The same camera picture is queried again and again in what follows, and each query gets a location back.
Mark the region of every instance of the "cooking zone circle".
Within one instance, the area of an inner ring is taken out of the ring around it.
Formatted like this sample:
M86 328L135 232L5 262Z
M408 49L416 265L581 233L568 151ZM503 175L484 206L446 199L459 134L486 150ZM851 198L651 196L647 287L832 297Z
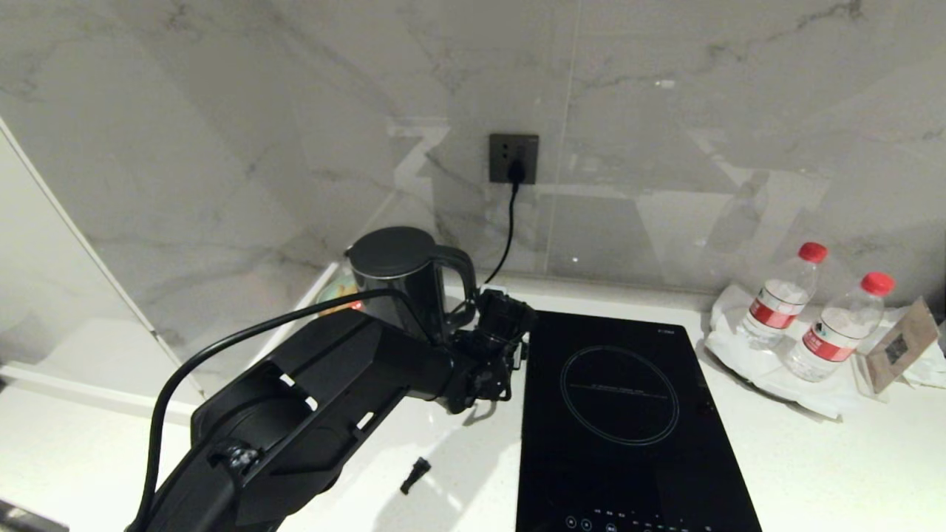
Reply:
M587 347L562 368L562 397L594 434L622 445L653 445L680 416L667 376L640 355L614 346Z

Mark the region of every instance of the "bottle label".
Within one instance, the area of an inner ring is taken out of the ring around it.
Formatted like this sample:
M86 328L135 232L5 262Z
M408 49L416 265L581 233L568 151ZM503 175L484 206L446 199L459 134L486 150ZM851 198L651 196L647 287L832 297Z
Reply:
M831 362L844 362L861 343L860 338L845 336L821 320L808 329L801 341L809 351Z
M768 289L762 288L756 300L752 302L752 306L749 307L749 313L765 326L788 328L804 308L803 303L786 303L772 295Z

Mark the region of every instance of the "gray wall socket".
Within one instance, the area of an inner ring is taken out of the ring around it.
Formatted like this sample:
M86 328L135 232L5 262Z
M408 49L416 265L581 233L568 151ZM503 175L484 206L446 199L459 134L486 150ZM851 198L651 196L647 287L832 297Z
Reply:
M489 181L509 183L509 166L522 161L526 168L523 185L535 185L538 163L537 134L493 133L489 135Z

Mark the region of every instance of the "black kettle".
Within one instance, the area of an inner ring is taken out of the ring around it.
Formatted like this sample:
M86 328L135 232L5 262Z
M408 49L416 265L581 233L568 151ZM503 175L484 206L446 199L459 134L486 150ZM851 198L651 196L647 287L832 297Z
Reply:
M464 251L437 245L427 232L414 227L387 227L361 237L345 252L360 292L395 289L413 303L424 329L437 343L473 321L476 314L476 273ZM456 270L464 283L463 307L448 314L444 309L444 267ZM364 311L392 325L425 338L405 306L387 297L362 303Z

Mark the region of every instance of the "kettle lid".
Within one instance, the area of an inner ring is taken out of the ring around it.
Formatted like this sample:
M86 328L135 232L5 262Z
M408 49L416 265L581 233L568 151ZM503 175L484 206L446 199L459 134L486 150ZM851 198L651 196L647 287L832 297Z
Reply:
M358 239L346 254L359 274L390 278L412 274L430 262L436 243L414 227L386 227Z

